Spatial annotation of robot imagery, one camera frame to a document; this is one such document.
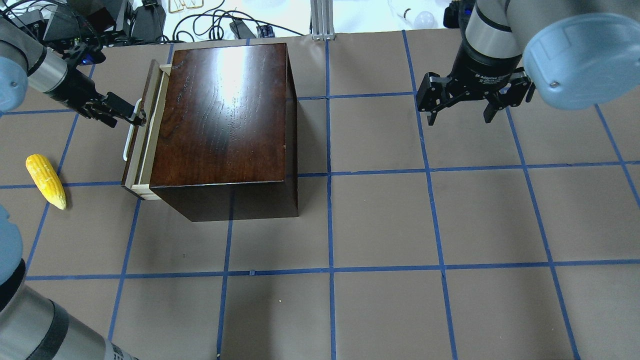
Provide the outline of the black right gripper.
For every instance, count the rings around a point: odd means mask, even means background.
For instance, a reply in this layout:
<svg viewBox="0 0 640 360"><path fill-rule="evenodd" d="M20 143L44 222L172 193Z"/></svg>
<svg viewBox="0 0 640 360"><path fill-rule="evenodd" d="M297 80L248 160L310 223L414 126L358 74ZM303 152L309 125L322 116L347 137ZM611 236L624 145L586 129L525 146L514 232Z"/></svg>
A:
<svg viewBox="0 0 640 360"><path fill-rule="evenodd" d="M515 70L521 59L521 54L491 57L462 42L447 77L433 71L425 73L417 89L417 109L426 114L428 126L433 126L448 100L453 103L481 100L487 92L483 119L490 124L498 111L519 107L533 99L536 85L525 70Z"/></svg>

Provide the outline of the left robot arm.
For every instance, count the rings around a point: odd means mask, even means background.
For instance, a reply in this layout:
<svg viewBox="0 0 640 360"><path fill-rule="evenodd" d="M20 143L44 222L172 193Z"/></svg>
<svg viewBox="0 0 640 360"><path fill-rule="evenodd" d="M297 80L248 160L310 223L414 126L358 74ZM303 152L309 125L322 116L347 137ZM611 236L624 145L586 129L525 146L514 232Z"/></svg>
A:
<svg viewBox="0 0 640 360"><path fill-rule="evenodd" d="M83 117L114 128L119 119L143 126L146 114L112 92L101 95L78 71L83 55L63 59L11 20L1 20L1 111L22 105L28 87ZM26 283L23 240L1 210L1 358L3 360L131 360L64 307Z"/></svg>

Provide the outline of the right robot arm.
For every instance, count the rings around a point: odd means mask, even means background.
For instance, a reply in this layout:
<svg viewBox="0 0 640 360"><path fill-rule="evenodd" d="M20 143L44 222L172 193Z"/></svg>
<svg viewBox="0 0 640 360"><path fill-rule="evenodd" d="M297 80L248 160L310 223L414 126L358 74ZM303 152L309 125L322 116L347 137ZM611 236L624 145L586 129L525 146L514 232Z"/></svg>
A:
<svg viewBox="0 0 640 360"><path fill-rule="evenodd" d="M443 24L461 44L448 75L423 76L415 99L428 125L463 101L486 100L489 124L535 94L582 110L639 85L637 0L453 0Z"/></svg>

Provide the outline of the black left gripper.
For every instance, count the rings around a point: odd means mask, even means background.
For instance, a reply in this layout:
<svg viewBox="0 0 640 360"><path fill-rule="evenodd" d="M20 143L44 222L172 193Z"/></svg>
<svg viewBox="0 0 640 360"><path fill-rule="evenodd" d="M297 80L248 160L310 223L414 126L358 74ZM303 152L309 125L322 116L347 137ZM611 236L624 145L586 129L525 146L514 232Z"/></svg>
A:
<svg viewBox="0 0 640 360"><path fill-rule="evenodd" d="M110 128L115 128L117 119L133 126L145 126L147 123L141 98L135 104L130 104L113 92L107 92L104 97L96 91L93 80L76 68L67 68L60 84L48 91L47 96L67 109L100 121Z"/></svg>

